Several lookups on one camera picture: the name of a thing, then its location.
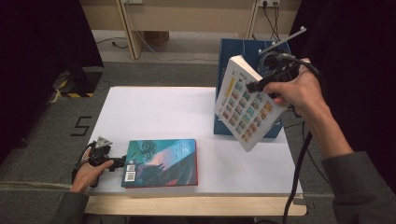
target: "book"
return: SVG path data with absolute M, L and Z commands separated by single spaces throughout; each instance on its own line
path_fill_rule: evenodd
M 242 55 L 231 57 L 215 104 L 216 115 L 245 151 L 253 149 L 287 109 L 285 105 L 276 105 L 272 98 L 262 91 L 248 91 L 248 83 L 261 79 L 262 76 Z
M 195 139 L 132 140 L 121 186 L 130 188 L 198 185 Z

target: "paperback book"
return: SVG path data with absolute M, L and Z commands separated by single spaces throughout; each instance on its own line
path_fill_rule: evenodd
M 196 185 L 195 139 L 130 141 L 121 181 L 123 188 Z
M 276 105 L 262 91 L 248 91 L 248 83 L 261 79 L 262 76 L 241 55 L 233 56 L 228 62 L 215 105 L 216 115 L 245 151 L 253 149 L 287 109 L 285 105 Z

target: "barcode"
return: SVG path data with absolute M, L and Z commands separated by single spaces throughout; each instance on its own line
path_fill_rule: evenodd
M 125 181 L 134 181 L 134 175 L 136 172 L 127 172 L 125 174 Z
M 127 165 L 126 171 L 134 171 L 134 165 Z

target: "teal book cover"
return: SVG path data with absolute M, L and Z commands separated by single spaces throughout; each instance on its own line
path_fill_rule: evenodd
M 198 185 L 195 139 L 129 142 L 121 186 L 152 188 Z

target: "dark sleeve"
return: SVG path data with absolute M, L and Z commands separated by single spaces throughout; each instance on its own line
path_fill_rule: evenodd
M 396 223 L 396 196 L 365 152 L 322 162 L 338 223 Z
M 66 192 L 50 224 L 81 223 L 88 199 L 83 193 Z

